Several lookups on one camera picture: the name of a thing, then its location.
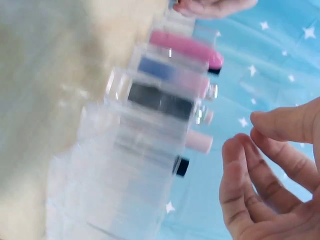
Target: hand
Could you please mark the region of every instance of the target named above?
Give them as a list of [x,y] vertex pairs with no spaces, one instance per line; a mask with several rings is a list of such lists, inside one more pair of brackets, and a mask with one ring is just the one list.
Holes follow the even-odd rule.
[[[251,121],[251,137],[238,134],[222,148],[219,198],[233,239],[320,239],[320,97],[299,107],[254,112]],[[313,144],[315,163],[286,141]],[[312,200],[301,202],[289,192],[258,148]]]
[[179,0],[173,9],[186,17],[224,18],[250,9],[258,0]]

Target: light pink cap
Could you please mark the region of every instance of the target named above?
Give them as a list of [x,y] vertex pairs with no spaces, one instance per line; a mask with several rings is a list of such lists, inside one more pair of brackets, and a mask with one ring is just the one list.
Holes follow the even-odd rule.
[[208,110],[204,118],[204,123],[207,125],[210,125],[213,119],[214,119],[214,112]]
[[190,129],[186,136],[185,146],[189,149],[207,154],[211,149],[212,143],[212,136],[208,136]]

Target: beige surface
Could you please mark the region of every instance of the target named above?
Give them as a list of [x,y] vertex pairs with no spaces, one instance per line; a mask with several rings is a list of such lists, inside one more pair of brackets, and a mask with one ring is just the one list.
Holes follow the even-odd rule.
[[0,239],[44,238],[52,154],[75,141],[165,0],[0,0]]

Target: blue tablecloth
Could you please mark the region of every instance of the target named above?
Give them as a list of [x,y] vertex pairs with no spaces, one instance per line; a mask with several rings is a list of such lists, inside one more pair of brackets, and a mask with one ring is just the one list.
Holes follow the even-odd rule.
[[[220,86],[218,99],[208,104],[215,112],[213,123],[196,127],[212,135],[214,144],[208,155],[186,152],[190,166],[184,179],[175,179],[159,240],[231,239],[218,193],[224,141],[250,132],[254,110],[301,105],[320,96],[319,0],[260,0],[251,10],[197,25],[219,30],[216,48],[225,58],[220,76],[212,77]],[[293,144],[313,159],[311,145]],[[310,199],[269,163],[289,190]]]

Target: black liquid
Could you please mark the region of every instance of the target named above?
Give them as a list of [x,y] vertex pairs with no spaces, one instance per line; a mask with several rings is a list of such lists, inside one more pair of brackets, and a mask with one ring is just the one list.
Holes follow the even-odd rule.
[[194,107],[194,102],[139,83],[132,84],[128,100],[186,122]]

